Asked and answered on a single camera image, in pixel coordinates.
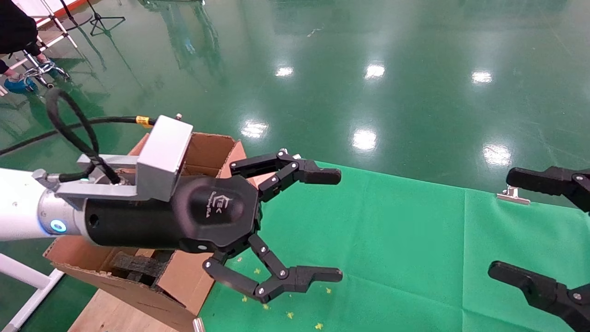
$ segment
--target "blue shoe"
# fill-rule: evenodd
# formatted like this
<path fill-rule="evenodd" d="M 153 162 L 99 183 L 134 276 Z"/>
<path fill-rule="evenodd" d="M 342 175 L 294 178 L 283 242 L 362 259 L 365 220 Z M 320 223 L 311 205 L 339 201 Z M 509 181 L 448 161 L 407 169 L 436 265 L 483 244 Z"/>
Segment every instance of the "blue shoe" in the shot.
<path fill-rule="evenodd" d="M 23 91 L 34 91 L 37 85 L 31 80 L 30 77 L 26 79 L 20 79 L 17 82 L 10 82 L 8 79 L 4 81 L 4 86 L 10 92 L 23 92 Z"/>

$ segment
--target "yellow cable label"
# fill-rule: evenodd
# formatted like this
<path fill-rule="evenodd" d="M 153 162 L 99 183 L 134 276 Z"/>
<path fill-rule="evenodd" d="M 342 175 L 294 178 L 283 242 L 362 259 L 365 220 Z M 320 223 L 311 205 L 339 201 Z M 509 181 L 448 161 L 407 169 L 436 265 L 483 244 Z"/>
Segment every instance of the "yellow cable label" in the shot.
<path fill-rule="evenodd" d="M 138 125 L 142 125 L 144 128 L 151 128 L 153 127 L 152 125 L 149 124 L 149 118 L 147 116 L 136 116 L 135 117 L 135 122 Z"/>

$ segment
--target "green cloth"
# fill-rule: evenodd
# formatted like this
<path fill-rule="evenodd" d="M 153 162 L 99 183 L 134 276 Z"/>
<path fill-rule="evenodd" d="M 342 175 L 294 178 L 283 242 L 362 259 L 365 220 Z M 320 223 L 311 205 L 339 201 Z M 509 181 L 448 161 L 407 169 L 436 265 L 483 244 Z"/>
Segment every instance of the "green cloth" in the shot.
<path fill-rule="evenodd" d="M 284 293 L 268 308 L 216 284 L 199 314 L 207 332 L 305 332 L 318 323 L 322 331 L 570 331 L 487 268 L 501 260 L 570 288 L 590 282 L 581 211 L 339 168 L 337 186 L 295 184 L 267 203 L 259 234 L 285 266 L 337 267 L 342 282 Z M 259 282 L 269 276 L 250 250 L 227 266 Z"/>

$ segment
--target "open cardboard box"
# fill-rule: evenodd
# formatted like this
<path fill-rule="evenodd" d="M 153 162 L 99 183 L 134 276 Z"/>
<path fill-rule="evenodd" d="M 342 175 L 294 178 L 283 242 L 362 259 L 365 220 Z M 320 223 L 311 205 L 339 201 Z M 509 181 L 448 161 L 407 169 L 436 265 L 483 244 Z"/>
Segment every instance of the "open cardboard box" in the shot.
<path fill-rule="evenodd" d="M 147 138 L 148 135 L 144 136 L 129 154 L 138 155 Z M 244 158 L 240 141 L 229 136 L 193 133 L 182 175 L 228 178 L 229 164 Z M 192 320 L 213 286 L 213 280 L 201 267 L 211 254 L 174 251 L 150 287 L 125 279 L 110 267 L 119 252 L 135 256 L 156 254 L 147 249 L 99 247 L 81 236 L 63 236 L 51 244 L 44 256 L 55 268 L 105 290 L 179 332 L 193 332 Z"/>

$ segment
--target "cable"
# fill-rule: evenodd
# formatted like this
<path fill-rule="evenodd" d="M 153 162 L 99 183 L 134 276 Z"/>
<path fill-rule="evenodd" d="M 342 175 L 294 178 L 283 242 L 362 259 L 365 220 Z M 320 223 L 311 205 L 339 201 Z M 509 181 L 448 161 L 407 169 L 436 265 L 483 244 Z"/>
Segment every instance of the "cable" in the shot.
<path fill-rule="evenodd" d="M 74 99 L 72 99 L 70 95 L 68 95 L 65 91 L 59 88 L 50 89 L 45 97 L 47 98 L 47 116 L 49 117 L 49 120 L 55 127 L 55 130 L 62 134 L 62 136 L 65 137 L 65 139 L 70 141 L 70 143 L 72 143 L 82 153 L 88 156 L 88 158 L 91 161 L 90 166 L 88 166 L 88 168 L 86 168 L 86 170 L 84 170 L 83 172 L 72 174 L 60 174 L 59 181 L 69 182 L 79 180 L 81 178 L 86 178 L 90 175 L 92 171 L 94 171 L 96 167 L 99 167 L 100 170 L 106 175 L 106 177 L 110 180 L 112 184 L 118 184 L 121 180 L 120 177 L 117 175 L 117 173 L 115 173 L 114 169 L 112 169 L 112 167 L 109 166 L 104 161 L 104 159 L 99 156 L 99 143 L 96 138 L 96 133 L 90 125 L 89 120 L 86 118 L 86 116 L 81 111 L 78 104 L 76 104 Z M 80 126 L 84 127 L 84 129 L 86 130 L 86 133 L 90 138 L 92 148 L 90 148 L 84 141 L 82 141 L 82 139 L 80 139 L 79 136 L 77 136 L 72 131 L 72 126 L 66 126 L 64 122 L 61 120 L 59 108 L 57 106 L 59 98 L 67 102 L 72 111 L 74 111 L 76 117 L 78 117 L 78 120 L 80 120 Z M 139 123 L 140 121 L 142 124 L 145 124 L 145 122 L 149 124 L 149 118 L 136 117 L 135 122 Z"/>
<path fill-rule="evenodd" d="M 137 122 L 137 116 L 103 116 L 100 118 L 89 119 L 88 123 L 90 123 L 91 125 L 98 125 L 100 123 L 138 123 L 138 122 Z M 155 119 L 151 119 L 151 118 L 149 119 L 149 125 L 153 126 L 155 123 L 156 123 Z M 75 128 L 82 127 L 82 124 L 81 123 L 73 123 L 71 125 L 67 125 L 67 127 L 70 129 L 75 129 Z M 26 141 L 19 142 L 13 146 L 2 149 L 2 150 L 0 150 L 0 157 L 2 157 L 5 154 L 9 154 L 12 151 L 16 151 L 20 148 L 24 148 L 25 146 L 31 145 L 35 142 L 42 140 L 42 139 L 52 137 L 55 134 L 58 134 L 58 131 L 56 131 L 56 130 L 49 131 L 44 134 L 27 139 Z"/>

